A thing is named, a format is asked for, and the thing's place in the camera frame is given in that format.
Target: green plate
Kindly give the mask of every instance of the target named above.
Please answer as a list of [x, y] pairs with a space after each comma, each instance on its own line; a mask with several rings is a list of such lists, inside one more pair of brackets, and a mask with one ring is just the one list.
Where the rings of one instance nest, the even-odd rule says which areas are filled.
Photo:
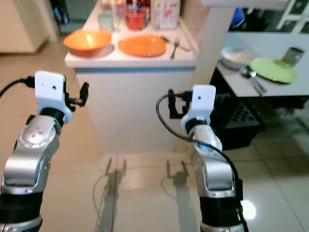
[[281, 83], [292, 83], [297, 74], [293, 67], [283, 61], [256, 58], [251, 62], [250, 68], [263, 78]]

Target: white bowl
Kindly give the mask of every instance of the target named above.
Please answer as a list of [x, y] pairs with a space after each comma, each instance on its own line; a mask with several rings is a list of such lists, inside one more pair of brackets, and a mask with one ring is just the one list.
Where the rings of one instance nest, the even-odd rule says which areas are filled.
[[225, 47], [221, 52], [221, 62], [230, 69], [238, 70], [253, 60], [254, 56], [242, 48]]

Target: tiled floor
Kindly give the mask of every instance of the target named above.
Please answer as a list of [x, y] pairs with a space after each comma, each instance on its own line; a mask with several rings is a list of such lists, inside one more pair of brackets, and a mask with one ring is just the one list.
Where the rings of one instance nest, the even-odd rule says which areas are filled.
[[[39, 55], [0, 57], [0, 86], [36, 69], [64, 73], [78, 95], [66, 50], [49, 44]], [[0, 172], [18, 132], [35, 112], [33, 89], [10, 89], [0, 101]], [[249, 147], [227, 151], [244, 180], [251, 232], [309, 232], [309, 125], [289, 118], [269, 121]], [[103, 154], [87, 108], [63, 127], [42, 204], [41, 231], [198, 232], [196, 180], [185, 154]]]

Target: black cable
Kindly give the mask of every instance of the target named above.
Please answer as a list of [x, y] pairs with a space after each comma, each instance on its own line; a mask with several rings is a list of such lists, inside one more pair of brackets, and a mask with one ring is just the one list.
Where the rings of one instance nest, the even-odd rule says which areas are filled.
[[245, 229], [245, 232], [249, 232], [249, 229], [248, 229], [248, 226], [247, 226], [247, 223], [244, 219], [244, 216], [243, 216], [243, 213], [242, 213], [242, 206], [241, 206], [241, 203], [240, 201], [242, 200], [242, 180], [239, 178], [239, 175], [238, 175], [238, 171], [234, 165], [234, 163], [232, 162], [232, 160], [226, 155], [224, 154], [221, 150], [219, 150], [218, 148], [214, 147], [213, 145], [211, 144], [208, 144], [208, 143], [205, 143], [205, 142], [202, 142], [202, 141], [199, 141], [199, 140], [196, 140], [196, 139], [193, 139], [193, 138], [190, 138], [190, 137], [187, 137], [187, 136], [183, 136], [179, 133], [177, 133], [176, 131], [174, 131], [163, 119], [163, 117], [161, 116], [160, 114], [160, 109], [159, 109], [159, 106], [160, 106], [160, 103], [162, 102], [163, 99], [167, 98], [169, 96], [169, 94], [166, 94], [164, 96], [162, 96], [156, 103], [155, 105], [155, 112], [159, 118], [159, 120], [161, 121], [161, 123], [163, 124], [163, 126], [170, 132], [172, 133], [173, 135], [175, 135], [177, 138], [180, 138], [182, 140], [186, 140], [188, 142], [192, 142], [192, 143], [196, 143], [196, 144], [200, 144], [200, 145], [204, 145], [204, 146], [207, 146], [213, 150], [215, 150], [216, 152], [218, 152], [220, 155], [222, 155], [226, 161], [229, 163], [229, 165], [231, 166], [232, 168], [232, 172], [233, 172], [233, 175], [234, 175], [234, 181], [235, 181], [235, 198], [236, 198], [236, 201], [237, 201], [237, 207], [238, 207], [238, 214], [239, 214], [239, 217], [240, 217], [240, 221], [241, 223], [243, 224], [244, 226], [244, 229]]
[[27, 78], [20, 78], [18, 80], [12, 81], [11, 83], [9, 83], [6, 87], [4, 87], [1, 91], [0, 91], [0, 98], [2, 97], [2, 95], [13, 85], [18, 84], [18, 83], [24, 83], [26, 84], [26, 86], [34, 88], [34, 77], [33, 76], [28, 76]]

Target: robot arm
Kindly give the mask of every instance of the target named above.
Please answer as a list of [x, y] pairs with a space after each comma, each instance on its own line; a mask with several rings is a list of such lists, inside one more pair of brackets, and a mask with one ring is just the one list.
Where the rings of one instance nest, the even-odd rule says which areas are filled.
[[[159, 114], [163, 125], [174, 135], [189, 142], [189, 156], [197, 178], [202, 213], [202, 232], [248, 232], [242, 215], [242, 180], [232, 161], [222, 152], [222, 144], [210, 124], [216, 89], [193, 86], [192, 91], [174, 94], [169, 90], [170, 118], [181, 118], [182, 129], [189, 137], [174, 132]], [[183, 113], [175, 107], [176, 97], [186, 101]]]
[[39, 71], [35, 74], [38, 116], [31, 116], [20, 132], [8, 158], [0, 189], [0, 232], [39, 231], [40, 208], [50, 160], [59, 148], [64, 123], [72, 119], [73, 104], [85, 104], [88, 83], [80, 99], [70, 99], [63, 75]]

